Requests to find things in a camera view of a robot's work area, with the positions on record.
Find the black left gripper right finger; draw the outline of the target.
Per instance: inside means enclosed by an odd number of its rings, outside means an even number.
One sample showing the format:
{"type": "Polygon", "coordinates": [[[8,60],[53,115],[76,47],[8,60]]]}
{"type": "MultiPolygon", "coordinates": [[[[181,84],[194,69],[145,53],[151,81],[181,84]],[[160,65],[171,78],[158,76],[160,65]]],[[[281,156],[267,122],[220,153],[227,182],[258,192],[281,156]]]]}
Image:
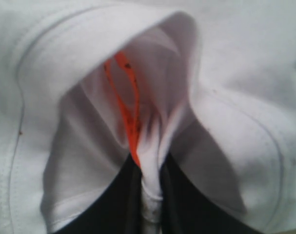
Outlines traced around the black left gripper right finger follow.
{"type": "Polygon", "coordinates": [[[203,195],[171,154],[160,171],[163,234],[256,234],[257,230],[227,214],[203,195]]]}

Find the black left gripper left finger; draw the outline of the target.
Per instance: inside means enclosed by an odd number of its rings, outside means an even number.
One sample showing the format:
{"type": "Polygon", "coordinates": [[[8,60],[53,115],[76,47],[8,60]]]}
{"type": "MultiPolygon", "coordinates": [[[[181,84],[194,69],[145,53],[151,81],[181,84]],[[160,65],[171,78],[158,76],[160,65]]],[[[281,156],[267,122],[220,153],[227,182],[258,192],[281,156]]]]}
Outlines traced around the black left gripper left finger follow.
{"type": "Polygon", "coordinates": [[[105,192],[57,234],[140,234],[141,171],[128,156],[105,192]]]}

